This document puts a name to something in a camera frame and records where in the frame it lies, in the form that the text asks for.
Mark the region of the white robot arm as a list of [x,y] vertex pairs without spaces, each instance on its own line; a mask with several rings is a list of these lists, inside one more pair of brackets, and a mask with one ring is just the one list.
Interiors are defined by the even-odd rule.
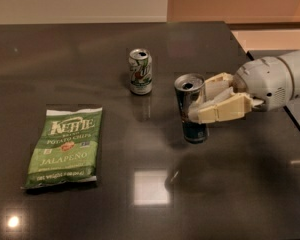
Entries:
[[220,73],[205,82],[205,98],[190,105],[192,122],[208,124],[271,111],[300,98],[300,50],[245,63],[233,75]]

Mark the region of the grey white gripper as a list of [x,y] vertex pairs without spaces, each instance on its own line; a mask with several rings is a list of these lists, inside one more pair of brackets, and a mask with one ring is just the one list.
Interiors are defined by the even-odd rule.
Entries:
[[243,118],[254,111],[270,111],[284,107],[293,97],[294,80],[288,65],[278,57],[264,57],[241,66],[233,76],[220,73],[205,81],[207,99],[234,86],[239,93],[221,102],[192,103],[191,122],[209,124]]

